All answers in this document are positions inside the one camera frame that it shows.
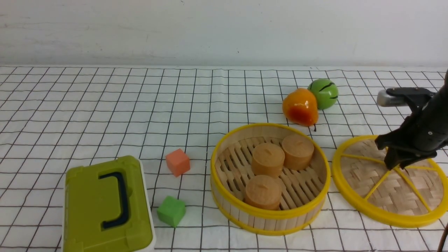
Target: grid tablecloth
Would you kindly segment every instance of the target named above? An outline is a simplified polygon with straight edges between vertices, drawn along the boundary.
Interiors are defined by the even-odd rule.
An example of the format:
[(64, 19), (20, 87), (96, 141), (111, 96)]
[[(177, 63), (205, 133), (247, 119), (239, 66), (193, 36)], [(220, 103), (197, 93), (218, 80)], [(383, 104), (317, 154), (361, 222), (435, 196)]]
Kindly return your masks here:
[[(448, 215), (421, 229), (390, 227), (354, 210), (332, 183), (319, 217), (295, 234), (266, 237), (236, 227), (210, 192), (209, 159), (224, 134), (255, 122), (310, 135), (330, 161), (357, 135), (397, 128), (409, 108), (382, 108), (387, 87), (443, 85), (441, 68), (161, 68), (0, 66), (0, 251), (60, 251), (65, 171), (132, 155), (142, 160), (162, 251), (435, 251)], [(317, 131), (288, 122), (282, 98), (331, 78), (338, 103)], [(164, 156), (177, 148), (191, 170), (175, 178)], [(435, 158), (448, 172), (445, 150)], [(168, 196), (186, 202), (177, 228), (161, 223)]]

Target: toy watermelon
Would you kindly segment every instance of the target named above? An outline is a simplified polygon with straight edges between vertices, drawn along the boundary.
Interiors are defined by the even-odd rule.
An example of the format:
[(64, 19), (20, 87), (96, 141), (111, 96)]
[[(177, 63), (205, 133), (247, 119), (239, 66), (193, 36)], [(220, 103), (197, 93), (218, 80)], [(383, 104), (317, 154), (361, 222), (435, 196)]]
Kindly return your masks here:
[(317, 108), (327, 109), (337, 102), (338, 90), (336, 84), (329, 79), (317, 79), (309, 86), (310, 90), (317, 100)]

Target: dark blue handle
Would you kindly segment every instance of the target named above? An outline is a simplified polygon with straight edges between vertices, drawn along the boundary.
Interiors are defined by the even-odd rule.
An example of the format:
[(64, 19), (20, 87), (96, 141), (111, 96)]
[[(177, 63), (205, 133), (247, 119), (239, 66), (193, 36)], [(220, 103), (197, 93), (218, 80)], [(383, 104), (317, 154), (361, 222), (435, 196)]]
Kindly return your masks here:
[(120, 172), (112, 172), (105, 175), (101, 175), (99, 179), (108, 177), (115, 177), (117, 179), (118, 191), (120, 194), (121, 214), (115, 220), (103, 221), (101, 223), (101, 227), (103, 229), (109, 229), (116, 226), (121, 226), (129, 220), (129, 200), (128, 195), (126, 193), (125, 178), (123, 177), (123, 174), (121, 174)]

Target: toy pear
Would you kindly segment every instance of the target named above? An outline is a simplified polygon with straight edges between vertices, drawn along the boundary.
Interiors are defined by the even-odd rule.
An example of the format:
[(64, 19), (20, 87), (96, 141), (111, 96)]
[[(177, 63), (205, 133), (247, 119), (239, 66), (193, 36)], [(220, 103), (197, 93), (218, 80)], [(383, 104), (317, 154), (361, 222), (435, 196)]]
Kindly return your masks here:
[(305, 88), (298, 88), (283, 100), (283, 114), (296, 124), (310, 127), (317, 123), (319, 113), (314, 94)]

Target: green lunch box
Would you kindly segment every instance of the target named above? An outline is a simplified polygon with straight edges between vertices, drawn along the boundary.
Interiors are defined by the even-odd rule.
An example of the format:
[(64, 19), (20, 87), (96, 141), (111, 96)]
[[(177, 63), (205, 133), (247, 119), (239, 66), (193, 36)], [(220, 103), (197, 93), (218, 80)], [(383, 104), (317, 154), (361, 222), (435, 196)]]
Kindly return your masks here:
[(123, 156), (65, 176), (63, 252), (149, 252), (155, 231), (143, 167)]

